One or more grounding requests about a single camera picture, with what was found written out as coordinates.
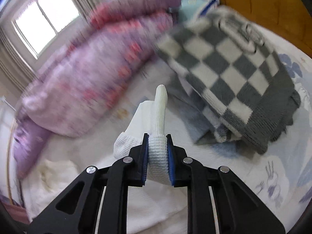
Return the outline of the light blue pillow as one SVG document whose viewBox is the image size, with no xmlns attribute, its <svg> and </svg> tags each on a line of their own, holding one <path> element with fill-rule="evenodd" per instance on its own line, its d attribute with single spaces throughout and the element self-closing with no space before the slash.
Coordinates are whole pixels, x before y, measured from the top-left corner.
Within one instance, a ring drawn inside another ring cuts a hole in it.
<svg viewBox="0 0 312 234">
<path fill-rule="evenodd" d="M 178 22 L 193 21 L 219 6 L 219 0 L 181 0 Z"/>
</svg>

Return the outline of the pink purple floral quilt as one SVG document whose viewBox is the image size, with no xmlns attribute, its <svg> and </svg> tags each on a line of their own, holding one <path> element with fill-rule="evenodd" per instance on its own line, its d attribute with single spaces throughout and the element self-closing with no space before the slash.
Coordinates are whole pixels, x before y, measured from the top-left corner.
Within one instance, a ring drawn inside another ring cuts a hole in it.
<svg viewBox="0 0 312 234">
<path fill-rule="evenodd" d="M 181 0 L 104 0 L 54 52 L 16 107 L 16 174 L 24 179 L 52 134 L 79 137 L 109 112 L 173 27 Z"/>
</svg>

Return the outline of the white patterned bed blanket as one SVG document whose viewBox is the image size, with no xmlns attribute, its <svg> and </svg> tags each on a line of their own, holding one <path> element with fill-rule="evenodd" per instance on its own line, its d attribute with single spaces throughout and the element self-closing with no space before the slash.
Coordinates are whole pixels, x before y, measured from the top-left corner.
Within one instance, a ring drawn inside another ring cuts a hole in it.
<svg viewBox="0 0 312 234">
<path fill-rule="evenodd" d="M 203 165 L 228 166 L 290 230 L 311 200 L 311 58 L 273 32 L 259 31 L 274 45 L 301 98 L 293 125 L 271 143 L 264 155 L 239 142 L 195 145 L 172 99 L 166 110 L 166 133 L 174 144 Z M 32 171 L 21 182 L 24 205 L 34 219 L 85 168 L 110 166 L 113 145 L 124 132 L 139 104 L 153 100 L 156 87 L 170 80 L 172 71 L 161 60 L 147 63 L 133 78 L 112 112 L 85 136 L 52 136 Z M 148 181 L 129 189 L 128 233 L 186 233 L 185 189 Z"/>
</svg>

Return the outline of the grey white checkered sweater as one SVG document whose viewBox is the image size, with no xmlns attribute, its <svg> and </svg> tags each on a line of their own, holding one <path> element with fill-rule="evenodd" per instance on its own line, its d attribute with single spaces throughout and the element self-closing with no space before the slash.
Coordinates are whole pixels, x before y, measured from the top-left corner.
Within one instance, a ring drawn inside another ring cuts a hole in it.
<svg viewBox="0 0 312 234">
<path fill-rule="evenodd" d="M 179 24 L 155 47 L 217 142 L 242 140 L 264 154 L 293 123 L 301 104 L 293 81 L 271 42 L 235 10 Z"/>
</svg>

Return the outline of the wooden headboard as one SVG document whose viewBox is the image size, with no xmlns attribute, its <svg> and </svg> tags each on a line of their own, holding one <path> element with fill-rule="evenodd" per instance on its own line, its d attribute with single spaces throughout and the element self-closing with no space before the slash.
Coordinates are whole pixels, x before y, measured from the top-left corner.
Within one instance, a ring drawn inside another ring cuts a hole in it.
<svg viewBox="0 0 312 234">
<path fill-rule="evenodd" d="M 311 56 L 311 15 L 302 0 L 220 0 Z"/>
</svg>

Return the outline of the white knit sweater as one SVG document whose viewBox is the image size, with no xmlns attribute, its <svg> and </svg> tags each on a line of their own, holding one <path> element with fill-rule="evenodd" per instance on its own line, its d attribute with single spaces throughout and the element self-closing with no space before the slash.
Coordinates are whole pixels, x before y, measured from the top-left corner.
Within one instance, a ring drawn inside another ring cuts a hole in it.
<svg viewBox="0 0 312 234">
<path fill-rule="evenodd" d="M 128 233 L 186 233 L 187 192 L 174 188 L 169 180 L 167 138 L 164 134 L 167 91 L 156 89 L 153 101 L 139 104 L 128 128 L 114 143 L 114 157 L 128 156 L 130 149 L 148 134 L 147 181 L 141 188 L 130 187 Z"/>
</svg>

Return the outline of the grey folded garment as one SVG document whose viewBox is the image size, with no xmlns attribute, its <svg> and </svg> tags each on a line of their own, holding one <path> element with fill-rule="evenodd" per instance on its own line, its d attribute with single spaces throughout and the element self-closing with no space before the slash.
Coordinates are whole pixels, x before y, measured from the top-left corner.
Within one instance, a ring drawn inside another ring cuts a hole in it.
<svg viewBox="0 0 312 234">
<path fill-rule="evenodd" d="M 177 106 L 194 144 L 203 145 L 239 140 L 185 79 L 175 74 L 166 88 Z"/>
</svg>

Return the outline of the bright window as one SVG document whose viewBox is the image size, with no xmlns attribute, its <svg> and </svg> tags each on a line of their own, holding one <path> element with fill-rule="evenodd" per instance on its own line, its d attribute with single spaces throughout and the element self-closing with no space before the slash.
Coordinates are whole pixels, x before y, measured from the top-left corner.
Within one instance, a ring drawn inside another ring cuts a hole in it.
<svg viewBox="0 0 312 234">
<path fill-rule="evenodd" d="M 28 51 L 37 59 L 59 33 L 79 17 L 72 0 L 32 0 L 12 21 Z"/>
</svg>

